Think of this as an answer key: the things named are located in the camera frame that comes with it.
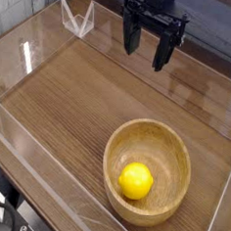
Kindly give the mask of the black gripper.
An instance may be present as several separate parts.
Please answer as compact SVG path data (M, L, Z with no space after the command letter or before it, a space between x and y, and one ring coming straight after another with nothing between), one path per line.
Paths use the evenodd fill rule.
M160 42L152 62L160 71L169 62L176 46L181 46L189 16L175 0L123 0L123 41L127 55L131 55L140 42L141 28L160 34Z

